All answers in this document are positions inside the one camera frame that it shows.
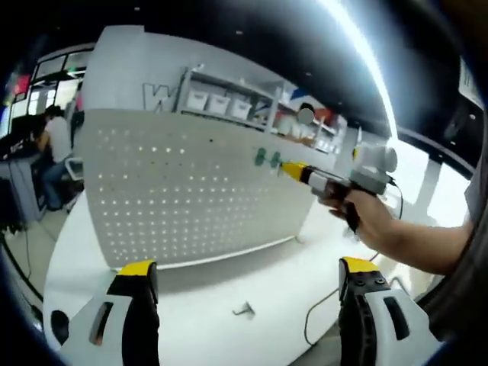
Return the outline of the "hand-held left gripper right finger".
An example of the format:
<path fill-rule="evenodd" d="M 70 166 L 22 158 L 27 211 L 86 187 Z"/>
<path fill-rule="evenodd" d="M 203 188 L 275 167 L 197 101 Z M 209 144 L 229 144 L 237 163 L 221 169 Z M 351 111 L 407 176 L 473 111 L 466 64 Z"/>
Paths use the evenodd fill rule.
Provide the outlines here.
<path fill-rule="evenodd" d="M 339 260 L 341 365 L 424 365 L 441 348 L 429 318 L 368 260 Z"/>

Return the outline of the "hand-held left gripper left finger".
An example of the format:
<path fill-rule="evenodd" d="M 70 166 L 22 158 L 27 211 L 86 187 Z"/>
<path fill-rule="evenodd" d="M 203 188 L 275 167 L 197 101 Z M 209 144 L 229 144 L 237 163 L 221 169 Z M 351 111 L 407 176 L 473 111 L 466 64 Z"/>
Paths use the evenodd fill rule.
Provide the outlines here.
<path fill-rule="evenodd" d="M 156 261 L 125 265 L 69 321 L 62 360 L 67 365 L 158 365 L 158 302 Z"/>

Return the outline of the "person's right hand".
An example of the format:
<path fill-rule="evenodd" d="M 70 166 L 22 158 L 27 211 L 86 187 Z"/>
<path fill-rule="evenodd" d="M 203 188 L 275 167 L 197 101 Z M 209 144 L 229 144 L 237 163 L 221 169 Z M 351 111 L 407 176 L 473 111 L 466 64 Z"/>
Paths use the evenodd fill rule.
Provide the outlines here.
<path fill-rule="evenodd" d="M 355 233 L 370 249 L 386 255 L 388 246 L 393 242 L 393 224 L 395 219 L 379 198 L 364 191 L 351 190 L 343 200 L 326 198 L 321 203 L 329 208 L 329 212 L 348 223 L 351 207 L 358 216 Z"/>

